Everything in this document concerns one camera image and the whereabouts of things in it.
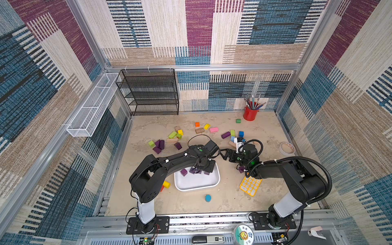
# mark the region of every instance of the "red pencil cup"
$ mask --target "red pencil cup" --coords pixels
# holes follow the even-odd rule
[[[251,110],[248,107],[244,108],[244,119],[247,121],[253,121],[256,118],[256,114],[259,110]]]

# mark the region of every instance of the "green block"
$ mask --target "green block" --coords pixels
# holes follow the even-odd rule
[[[173,131],[170,135],[169,135],[169,139],[173,139],[174,137],[176,137],[177,132]]]
[[[155,147],[155,143],[152,140],[150,142],[148,142],[148,145],[150,145],[151,148]]]

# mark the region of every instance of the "floor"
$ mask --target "floor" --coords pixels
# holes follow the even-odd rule
[[[195,136],[195,122],[201,126],[206,123],[212,127],[219,127],[219,132],[205,134],[221,148],[229,148],[230,138],[222,139],[221,135],[230,129],[243,131],[247,140],[258,139],[263,142],[264,150],[261,159],[272,160],[285,157],[279,152],[281,142],[287,138],[279,124],[274,112],[259,112],[256,119],[248,122],[242,118],[242,113],[204,113],[204,114],[180,114],[169,116],[135,116],[129,140],[118,170],[113,190],[109,199],[106,216],[126,215],[128,210],[136,207],[136,200],[130,196],[131,185],[129,177],[139,163],[149,154],[156,157],[170,156],[180,151],[173,144],[165,143],[165,149],[156,154],[148,141],[166,140],[167,136],[179,126],[184,133],[180,140],[183,149],[187,147],[188,140]],[[190,144],[205,144],[208,138],[204,136],[192,139]],[[268,207],[280,200],[288,188],[283,179],[263,179],[259,190],[254,197],[239,189],[244,177],[235,169],[236,164],[224,161],[221,157],[215,158],[221,176],[220,183],[213,188],[181,192],[174,185],[174,175],[166,178],[171,183],[169,189],[164,189],[155,198],[155,212],[157,214],[181,214],[181,213],[207,213],[207,212],[234,212],[234,211],[266,211]],[[211,195],[212,200],[206,202],[206,194]],[[312,204],[311,209],[318,209],[317,203]]]

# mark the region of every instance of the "white wire basket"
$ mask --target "white wire basket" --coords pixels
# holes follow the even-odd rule
[[[101,77],[86,102],[67,127],[73,137],[91,137],[98,126],[110,100],[121,82],[118,73],[106,73]]]

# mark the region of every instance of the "mounting plate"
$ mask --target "mounting plate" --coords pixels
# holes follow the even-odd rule
[[[256,220],[254,223],[254,229],[255,230],[274,230],[268,225],[268,219],[267,219],[267,214],[268,213],[252,213],[251,217],[252,220]],[[290,229],[295,229],[297,228],[297,225],[294,222],[293,216],[290,215],[287,217],[287,220],[285,220],[285,223],[287,223],[290,226]]]
[[[169,233],[169,216],[157,216],[155,219],[155,223],[159,225],[159,234],[164,234],[164,233]],[[143,234],[141,232],[142,230],[142,225],[138,222],[136,227],[137,217],[131,217],[129,218],[128,225],[127,225],[127,235],[132,235],[132,233],[135,234]],[[152,229],[149,234],[154,234],[156,231],[156,226]]]

